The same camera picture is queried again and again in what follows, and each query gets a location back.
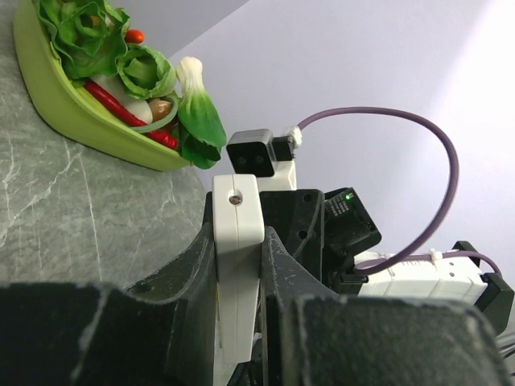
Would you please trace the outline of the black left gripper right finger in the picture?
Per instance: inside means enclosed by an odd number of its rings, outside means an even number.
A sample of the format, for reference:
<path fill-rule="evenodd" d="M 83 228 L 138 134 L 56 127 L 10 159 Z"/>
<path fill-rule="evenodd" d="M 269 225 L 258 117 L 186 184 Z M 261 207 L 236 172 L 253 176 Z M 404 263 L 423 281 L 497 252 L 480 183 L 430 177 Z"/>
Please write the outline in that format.
<path fill-rule="evenodd" d="M 341 296 L 273 228 L 262 245 L 266 385 L 508 385 L 487 319 L 464 302 Z"/>

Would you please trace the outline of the white remote control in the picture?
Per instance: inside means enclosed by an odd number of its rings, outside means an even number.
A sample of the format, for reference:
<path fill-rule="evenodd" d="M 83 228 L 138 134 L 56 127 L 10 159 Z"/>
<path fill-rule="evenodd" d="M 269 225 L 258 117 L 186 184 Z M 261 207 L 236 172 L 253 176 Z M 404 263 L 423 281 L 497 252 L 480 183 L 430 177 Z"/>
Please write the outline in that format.
<path fill-rule="evenodd" d="M 220 175 L 212 181 L 220 340 L 226 364 L 251 360 L 265 226 L 257 179 Z"/>

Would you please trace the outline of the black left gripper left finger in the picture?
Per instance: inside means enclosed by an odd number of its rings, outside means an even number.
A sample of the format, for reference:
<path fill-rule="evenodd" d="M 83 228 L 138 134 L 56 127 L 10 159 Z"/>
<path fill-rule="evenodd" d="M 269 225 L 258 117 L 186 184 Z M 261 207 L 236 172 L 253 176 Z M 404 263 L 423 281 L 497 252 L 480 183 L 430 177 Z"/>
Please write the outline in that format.
<path fill-rule="evenodd" d="M 149 277 L 1 287 L 4 385 L 210 385 L 216 324 L 210 224 Z"/>

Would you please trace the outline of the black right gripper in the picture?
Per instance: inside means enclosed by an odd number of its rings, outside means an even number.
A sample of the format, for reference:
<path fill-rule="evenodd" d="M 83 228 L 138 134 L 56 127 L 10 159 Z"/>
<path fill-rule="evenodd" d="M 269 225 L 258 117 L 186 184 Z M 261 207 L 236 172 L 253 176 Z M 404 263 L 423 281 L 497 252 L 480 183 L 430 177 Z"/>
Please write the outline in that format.
<path fill-rule="evenodd" d="M 263 191 L 266 227 L 272 227 L 284 249 L 315 279 L 322 277 L 323 192 L 316 189 Z"/>

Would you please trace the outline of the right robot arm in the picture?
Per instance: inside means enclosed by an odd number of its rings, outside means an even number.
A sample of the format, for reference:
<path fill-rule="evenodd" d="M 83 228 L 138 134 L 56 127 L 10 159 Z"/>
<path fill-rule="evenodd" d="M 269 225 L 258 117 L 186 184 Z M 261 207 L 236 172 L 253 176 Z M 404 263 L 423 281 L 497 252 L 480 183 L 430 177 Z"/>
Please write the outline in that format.
<path fill-rule="evenodd" d="M 379 273 L 368 269 L 388 260 L 375 253 L 380 239 L 376 225 L 351 188 L 318 190 L 239 191 L 208 193 L 204 218 L 212 224 L 218 258 L 218 301 L 221 334 L 249 337 L 258 309 L 259 265 L 265 227 L 272 227 L 287 252 L 338 294 L 361 297 L 442 298 L 474 305 L 503 332 L 514 292 L 498 268 L 485 262 L 469 243 L 459 241 L 448 252 L 407 257 Z"/>

